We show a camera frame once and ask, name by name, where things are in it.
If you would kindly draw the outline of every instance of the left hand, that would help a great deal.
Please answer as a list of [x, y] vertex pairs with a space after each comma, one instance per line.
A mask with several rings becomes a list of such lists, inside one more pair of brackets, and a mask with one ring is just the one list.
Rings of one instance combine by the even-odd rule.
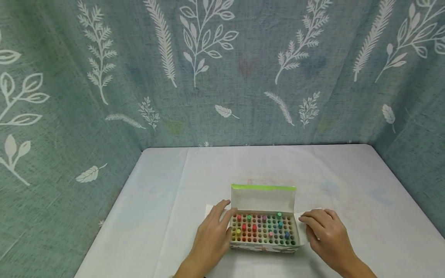
[[182, 262], [175, 278], [203, 278], [222, 259], [230, 248], [231, 228], [227, 228], [231, 216], [237, 209], [226, 212], [222, 221], [219, 219], [230, 200], [222, 200], [215, 205], [206, 219], [198, 227], [192, 250]]

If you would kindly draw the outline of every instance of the green tape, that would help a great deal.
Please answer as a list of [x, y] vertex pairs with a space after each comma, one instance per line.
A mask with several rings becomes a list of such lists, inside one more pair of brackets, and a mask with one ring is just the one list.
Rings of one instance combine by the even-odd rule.
[[250, 189], [250, 190], [285, 190], [285, 191], [296, 191], [295, 186], [278, 186], [278, 185], [237, 185], [232, 184], [233, 189]]

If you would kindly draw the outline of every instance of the right hand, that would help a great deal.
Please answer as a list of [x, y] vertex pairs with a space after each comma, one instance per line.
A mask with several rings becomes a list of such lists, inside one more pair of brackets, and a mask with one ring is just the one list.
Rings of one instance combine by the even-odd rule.
[[306, 223], [311, 248], [340, 275], [356, 262], [361, 262], [352, 249], [346, 228], [333, 210], [311, 210], [298, 218]]

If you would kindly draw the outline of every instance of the forearm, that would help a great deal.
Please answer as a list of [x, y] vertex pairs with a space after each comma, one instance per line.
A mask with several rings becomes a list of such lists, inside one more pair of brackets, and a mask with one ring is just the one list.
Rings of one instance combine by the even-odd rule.
[[377, 278], [372, 270], [359, 258], [355, 262], [351, 262], [343, 270], [339, 271], [343, 278]]

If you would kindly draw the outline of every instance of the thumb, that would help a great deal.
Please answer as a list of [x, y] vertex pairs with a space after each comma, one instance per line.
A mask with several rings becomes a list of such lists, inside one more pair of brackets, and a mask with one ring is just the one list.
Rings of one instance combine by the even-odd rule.
[[309, 243], [311, 244], [312, 250], [315, 251], [315, 253], [318, 254], [320, 250], [320, 241], [317, 239], [317, 236], [315, 236], [314, 230], [312, 230], [309, 225], [306, 225], [306, 235]]

